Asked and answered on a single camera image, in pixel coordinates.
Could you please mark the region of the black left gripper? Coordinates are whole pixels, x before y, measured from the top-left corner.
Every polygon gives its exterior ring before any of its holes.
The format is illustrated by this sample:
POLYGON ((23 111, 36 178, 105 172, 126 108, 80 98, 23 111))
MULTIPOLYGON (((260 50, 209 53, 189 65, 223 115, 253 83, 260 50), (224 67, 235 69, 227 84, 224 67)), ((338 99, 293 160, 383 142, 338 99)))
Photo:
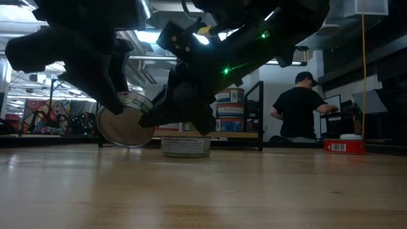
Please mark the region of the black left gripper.
POLYGON ((66 71, 61 80, 119 115, 123 105, 117 92, 128 91, 125 66, 133 49, 131 42, 118 38, 113 29, 42 28, 10 39, 4 52, 12 68, 25 73, 41 72, 62 61, 66 71))

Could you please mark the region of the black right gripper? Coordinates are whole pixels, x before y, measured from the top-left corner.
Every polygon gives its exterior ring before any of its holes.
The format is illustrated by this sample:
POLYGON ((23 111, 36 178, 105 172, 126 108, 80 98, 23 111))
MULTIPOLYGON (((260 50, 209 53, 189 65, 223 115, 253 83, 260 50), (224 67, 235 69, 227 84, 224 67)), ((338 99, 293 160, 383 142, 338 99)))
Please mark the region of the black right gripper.
MULTIPOLYGON (((226 61, 230 52, 223 47, 219 33, 237 30, 241 21, 219 21, 216 25, 207 25, 196 20, 187 27, 168 21, 159 35, 157 44, 174 54, 181 62, 176 67, 176 73, 182 79, 191 80, 201 90, 208 94, 216 94, 231 85, 242 85, 242 79, 232 78, 232 72, 237 69, 226 61), (197 31, 201 27, 211 26, 211 37, 200 36, 197 31)), ((195 85, 182 82, 177 87, 177 108, 173 102, 174 89, 177 86, 177 76, 173 69, 165 87, 153 99, 153 107, 142 115, 141 127, 157 127, 178 122, 178 109, 185 121, 191 122, 201 135, 214 131, 216 119, 210 104, 200 96, 195 85)))

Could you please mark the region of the pink label silver lid can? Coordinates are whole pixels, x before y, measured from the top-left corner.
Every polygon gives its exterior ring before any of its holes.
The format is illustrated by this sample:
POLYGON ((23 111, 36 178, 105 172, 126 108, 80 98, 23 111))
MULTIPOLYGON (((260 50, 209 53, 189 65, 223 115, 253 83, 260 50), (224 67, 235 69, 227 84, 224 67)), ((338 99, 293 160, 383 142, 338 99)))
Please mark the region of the pink label silver lid can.
POLYGON ((179 131, 179 123, 169 123, 164 125, 159 125, 157 127, 158 131, 172 131, 178 132, 179 131))

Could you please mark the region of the red label short can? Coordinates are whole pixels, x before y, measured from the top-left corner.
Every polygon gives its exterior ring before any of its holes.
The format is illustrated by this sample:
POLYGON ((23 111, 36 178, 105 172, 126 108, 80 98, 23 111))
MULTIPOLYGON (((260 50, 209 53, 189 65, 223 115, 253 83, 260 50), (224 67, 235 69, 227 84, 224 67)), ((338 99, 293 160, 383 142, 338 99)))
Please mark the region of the red label short can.
POLYGON ((362 140, 325 139, 323 140, 325 153, 348 155, 365 155, 366 143, 362 140))

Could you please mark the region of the dark machine green lights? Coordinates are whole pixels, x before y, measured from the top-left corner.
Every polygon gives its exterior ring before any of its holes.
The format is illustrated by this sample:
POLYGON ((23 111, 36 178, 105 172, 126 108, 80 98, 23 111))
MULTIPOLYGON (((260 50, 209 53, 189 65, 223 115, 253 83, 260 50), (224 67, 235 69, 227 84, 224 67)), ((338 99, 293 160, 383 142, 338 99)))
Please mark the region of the dark machine green lights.
POLYGON ((69 119, 67 133, 71 135, 92 135, 95 129, 95 114, 84 112, 69 119))

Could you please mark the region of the colourful patterned quilt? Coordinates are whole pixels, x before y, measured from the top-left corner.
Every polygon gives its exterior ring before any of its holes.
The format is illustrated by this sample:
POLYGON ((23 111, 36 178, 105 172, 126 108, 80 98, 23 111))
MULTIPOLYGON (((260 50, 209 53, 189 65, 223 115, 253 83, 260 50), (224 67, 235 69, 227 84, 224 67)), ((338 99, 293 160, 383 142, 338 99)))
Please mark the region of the colourful patterned quilt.
POLYGON ((67 132, 71 101, 27 99, 22 120, 23 134, 64 135, 67 132))

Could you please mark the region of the person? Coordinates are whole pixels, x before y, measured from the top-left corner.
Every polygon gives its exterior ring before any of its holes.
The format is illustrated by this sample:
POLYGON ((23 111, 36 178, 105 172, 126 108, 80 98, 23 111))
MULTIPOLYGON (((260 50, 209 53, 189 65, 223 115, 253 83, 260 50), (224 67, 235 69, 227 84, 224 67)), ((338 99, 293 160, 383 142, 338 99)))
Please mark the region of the person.
POLYGON ((312 73, 296 75, 295 86, 282 93, 273 104, 270 115, 282 121, 280 136, 291 142, 315 142, 314 111, 326 115, 339 111, 312 90, 317 82, 312 73))

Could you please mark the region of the grey monitor screen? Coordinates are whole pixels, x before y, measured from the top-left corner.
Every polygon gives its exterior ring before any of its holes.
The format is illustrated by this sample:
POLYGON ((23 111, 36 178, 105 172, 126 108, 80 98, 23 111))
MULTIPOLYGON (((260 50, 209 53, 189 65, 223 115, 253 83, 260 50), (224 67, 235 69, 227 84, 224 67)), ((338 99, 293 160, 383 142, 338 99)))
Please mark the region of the grey monitor screen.
POLYGON ((340 108, 341 106, 341 95, 334 95, 328 98, 325 98, 324 101, 329 104, 340 108))

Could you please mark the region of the grey slanted panel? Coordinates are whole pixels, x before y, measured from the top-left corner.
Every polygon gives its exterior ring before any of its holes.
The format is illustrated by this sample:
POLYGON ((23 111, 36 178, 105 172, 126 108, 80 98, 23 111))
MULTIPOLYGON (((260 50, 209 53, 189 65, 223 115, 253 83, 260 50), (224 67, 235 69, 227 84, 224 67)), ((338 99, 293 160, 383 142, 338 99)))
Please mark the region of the grey slanted panel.
POLYGON ((381 91, 377 89, 366 91, 366 93, 352 94, 354 102, 366 114, 386 113, 388 111, 380 96, 381 91))

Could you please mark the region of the white ceiling box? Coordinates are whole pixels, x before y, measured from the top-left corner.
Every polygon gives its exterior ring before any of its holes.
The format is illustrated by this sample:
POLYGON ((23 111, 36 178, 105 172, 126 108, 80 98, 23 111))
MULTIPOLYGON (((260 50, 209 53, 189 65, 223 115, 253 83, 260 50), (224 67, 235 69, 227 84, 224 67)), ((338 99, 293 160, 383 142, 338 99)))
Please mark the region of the white ceiling box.
POLYGON ((389 14, 388 0, 343 0, 343 16, 356 15, 387 16, 389 14))

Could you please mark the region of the long ceiling light rail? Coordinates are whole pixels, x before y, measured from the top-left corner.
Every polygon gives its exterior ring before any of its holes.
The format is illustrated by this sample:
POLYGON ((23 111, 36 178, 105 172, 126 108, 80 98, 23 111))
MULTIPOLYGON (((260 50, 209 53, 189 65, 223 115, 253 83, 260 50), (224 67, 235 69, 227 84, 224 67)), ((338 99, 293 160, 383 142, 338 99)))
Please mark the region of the long ceiling light rail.
MULTIPOLYGON (((177 57, 173 56, 148 56, 148 55, 131 55, 129 56, 130 60, 148 60, 148 61, 169 61, 169 62, 175 62, 177 60, 177 57)), ((298 62, 298 61, 293 61, 292 66, 305 66, 307 65, 306 62, 298 62)))

